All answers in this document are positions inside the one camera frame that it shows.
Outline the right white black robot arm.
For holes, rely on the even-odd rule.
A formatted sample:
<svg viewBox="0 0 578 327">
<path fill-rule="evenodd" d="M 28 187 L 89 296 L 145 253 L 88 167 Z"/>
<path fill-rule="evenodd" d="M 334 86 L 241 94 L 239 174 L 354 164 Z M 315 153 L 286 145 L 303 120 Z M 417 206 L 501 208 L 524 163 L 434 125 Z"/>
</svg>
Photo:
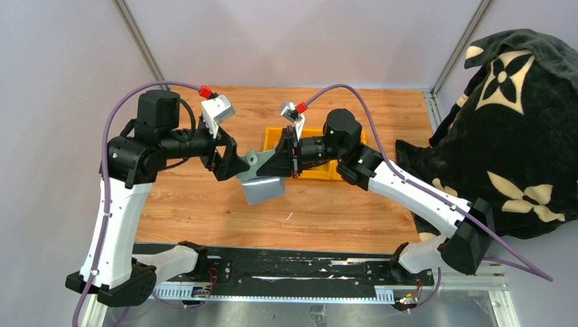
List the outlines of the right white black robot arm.
<svg viewBox="0 0 578 327">
<path fill-rule="evenodd" d="M 257 165 L 258 177 L 296 178 L 307 168 L 335 160 L 337 173 L 347 183 L 390 198 L 428 221 L 439 236 L 403 243 L 389 260 L 386 273 L 398 284 L 407 284 L 430 268 L 475 274 L 492 242 L 490 204 L 459 199 L 415 179 L 363 144 L 361 132 L 361 124 L 349 110 L 334 109 L 326 116 L 321 136 L 303 138 L 289 125 L 266 159 L 250 159 L 250 163 Z"/>
</svg>

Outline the green leather card holder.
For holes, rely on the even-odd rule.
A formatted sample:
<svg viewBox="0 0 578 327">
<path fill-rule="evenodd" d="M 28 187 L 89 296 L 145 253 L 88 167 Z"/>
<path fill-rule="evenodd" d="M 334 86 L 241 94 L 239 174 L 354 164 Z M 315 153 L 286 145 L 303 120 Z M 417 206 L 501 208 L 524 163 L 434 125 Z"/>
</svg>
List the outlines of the green leather card holder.
<svg viewBox="0 0 578 327">
<path fill-rule="evenodd" d="M 272 176 L 257 176 L 257 170 L 268 159 L 274 150 L 256 152 L 254 149 L 246 152 L 241 159 L 249 165 L 249 170 L 235 177 L 241 182 L 245 198 L 249 205 L 258 204 L 285 194 L 285 178 Z"/>
</svg>

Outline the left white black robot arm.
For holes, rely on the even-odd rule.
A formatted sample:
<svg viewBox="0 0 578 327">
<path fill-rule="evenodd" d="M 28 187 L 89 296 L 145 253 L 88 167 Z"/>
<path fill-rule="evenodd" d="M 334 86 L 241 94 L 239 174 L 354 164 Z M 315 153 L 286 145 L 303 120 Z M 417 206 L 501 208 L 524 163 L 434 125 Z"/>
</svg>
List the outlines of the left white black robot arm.
<svg viewBox="0 0 578 327">
<path fill-rule="evenodd" d="M 69 290 L 93 294 L 108 307 L 136 307 L 178 275 L 215 281 L 202 245 L 182 241 L 161 253 L 133 255 L 142 209 L 161 171 L 195 157 L 218 181 L 249 170 L 221 127 L 234 115 L 230 100 L 211 91 L 201 95 L 200 116 L 190 112 L 190 128 L 180 129 L 180 111 L 188 103 L 178 93 L 149 90 L 138 99 L 136 117 L 106 140 L 97 226 L 85 263 L 65 280 Z"/>
</svg>

